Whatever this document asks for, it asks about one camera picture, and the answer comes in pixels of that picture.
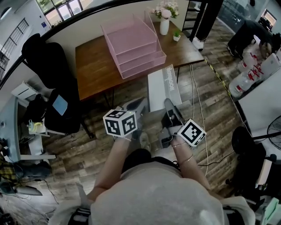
desk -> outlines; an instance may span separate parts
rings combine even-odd
[[[5,122],[5,127],[0,128],[0,138],[7,140],[8,156],[6,161],[18,162],[19,160],[50,160],[55,155],[21,155],[18,144],[18,99],[12,96],[0,112],[0,121]]]
[[[161,68],[173,64],[179,68],[192,63],[204,61],[203,56],[181,33],[178,42],[173,40],[173,33],[179,30],[170,22],[169,32],[163,36],[159,34],[160,23],[153,23],[163,52],[167,55],[165,64],[154,67],[144,73],[122,79],[108,50],[104,36],[98,37],[76,47],[76,71],[80,100],[86,100],[97,93],[109,88],[134,80],[140,76],[148,75]]]

fan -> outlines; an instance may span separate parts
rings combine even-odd
[[[277,117],[267,128],[267,134],[251,137],[245,127],[237,127],[232,135],[232,147],[237,154],[243,154],[253,147],[254,140],[268,138],[270,142],[281,150],[281,116]]]

pink flower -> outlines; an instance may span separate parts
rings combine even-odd
[[[169,19],[172,16],[172,13],[170,10],[164,9],[162,11],[162,17],[165,19]]]

yellow and black tape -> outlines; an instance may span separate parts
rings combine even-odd
[[[231,93],[228,90],[225,82],[221,79],[220,75],[217,73],[217,71],[213,68],[213,66],[211,64],[208,63],[207,60],[205,60],[205,62],[209,65],[209,67],[212,69],[212,71],[216,74],[216,76],[219,78],[220,82],[222,83],[222,85],[224,86],[225,90],[227,91],[228,95],[231,97]]]

white box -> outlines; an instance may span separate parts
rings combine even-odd
[[[106,133],[116,137],[125,137],[137,130],[136,113],[111,109],[103,117]]]
[[[182,103],[173,65],[148,75],[148,94],[150,112],[164,109],[166,98],[174,105]]]

